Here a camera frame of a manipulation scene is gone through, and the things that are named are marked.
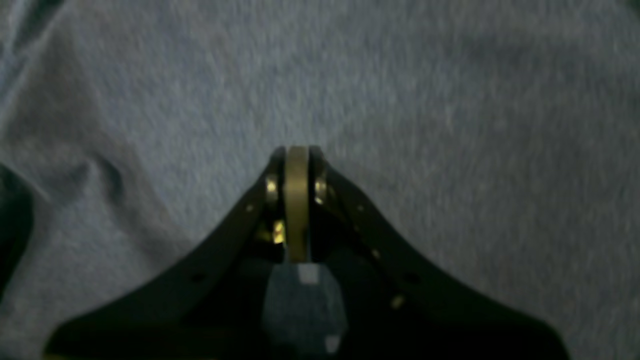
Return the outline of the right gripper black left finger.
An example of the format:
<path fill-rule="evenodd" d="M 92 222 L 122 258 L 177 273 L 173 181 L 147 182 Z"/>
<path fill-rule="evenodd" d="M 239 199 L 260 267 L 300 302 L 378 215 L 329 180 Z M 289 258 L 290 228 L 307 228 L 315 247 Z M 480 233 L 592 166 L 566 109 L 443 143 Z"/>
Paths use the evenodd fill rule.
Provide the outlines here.
<path fill-rule="evenodd" d="M 193 251 L 118 300 L 59 326 L 47 360 L 242 360 L 268 355 L 262 329 L 274 265 L 286 257 L 286 149 Z"/>

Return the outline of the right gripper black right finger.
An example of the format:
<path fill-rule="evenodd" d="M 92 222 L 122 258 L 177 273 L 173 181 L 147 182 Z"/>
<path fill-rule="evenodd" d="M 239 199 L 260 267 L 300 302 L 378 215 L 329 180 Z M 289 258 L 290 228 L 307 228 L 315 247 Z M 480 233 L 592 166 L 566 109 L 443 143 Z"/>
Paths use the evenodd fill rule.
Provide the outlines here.
<path fill-rule="evenodd" d="M 310 256 L 340 287 L 338 360 L 566 360 L 558 333 L 425 259 L 366 194 L 309 150 Z"/>

